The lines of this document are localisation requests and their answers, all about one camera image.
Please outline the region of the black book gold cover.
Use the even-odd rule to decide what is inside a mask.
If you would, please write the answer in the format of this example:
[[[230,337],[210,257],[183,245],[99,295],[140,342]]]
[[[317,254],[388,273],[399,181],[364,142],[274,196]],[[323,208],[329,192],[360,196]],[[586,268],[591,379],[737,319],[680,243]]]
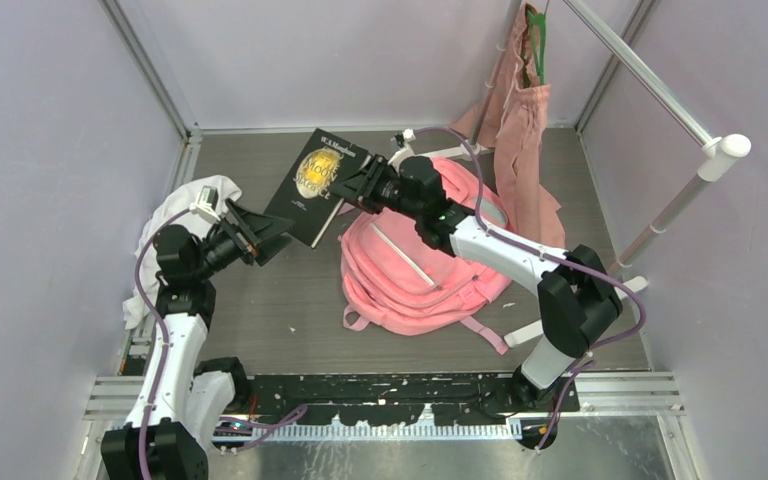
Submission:
[[[331,187],[357,173],[369,158],[367,149],[325,130],[314,130],[265,213],[292,220],[289,234],[315,248],[343,204]]]

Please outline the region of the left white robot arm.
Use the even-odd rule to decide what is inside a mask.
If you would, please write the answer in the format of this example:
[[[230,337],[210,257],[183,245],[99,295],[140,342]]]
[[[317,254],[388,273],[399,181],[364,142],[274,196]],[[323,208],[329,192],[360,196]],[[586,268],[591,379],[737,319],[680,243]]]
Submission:
[[[173,215],[150,238],[159,290],[137,288],[157,331],[141,390],[123,426],[107,431],[100,453],[112,479],[205,479],[207,451],[222,413],[245,409],[252,388],[241,361],[200,361],[215,311],[214,274],[235,261],[263,266],[292,241],[293,221],[255,213],[233,200],[218,215],[212,200],[188,212],[212,226],[198,237]]]

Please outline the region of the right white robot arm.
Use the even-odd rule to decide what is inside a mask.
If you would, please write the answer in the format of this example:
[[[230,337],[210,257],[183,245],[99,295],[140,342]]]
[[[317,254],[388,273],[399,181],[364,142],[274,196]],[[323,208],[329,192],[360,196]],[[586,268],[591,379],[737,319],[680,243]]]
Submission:
[[[557,380],[623,311],[620,285],[594,250],[549,247],[489,225],[478,206],[445,192],[427,157],[409,157],[399,167],[378,157],[330,190],[366,213],[390,210],[412,219],[428,247],[484,265],[537,298],[543,336],[515,372],[516,400],[527,410],[540,410],[552,400]]]

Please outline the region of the pink student backpack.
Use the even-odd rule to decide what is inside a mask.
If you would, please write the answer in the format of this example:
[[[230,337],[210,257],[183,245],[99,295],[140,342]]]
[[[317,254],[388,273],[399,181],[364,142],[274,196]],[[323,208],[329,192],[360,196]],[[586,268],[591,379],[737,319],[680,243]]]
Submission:
[[[411,219],[390,210],[361,214],[339,240],[345,328],[374,324],[415,336],[460,323],[498,354],[507,352],[503,338],[473,316],[503,293],[509,278],[428,247]]]

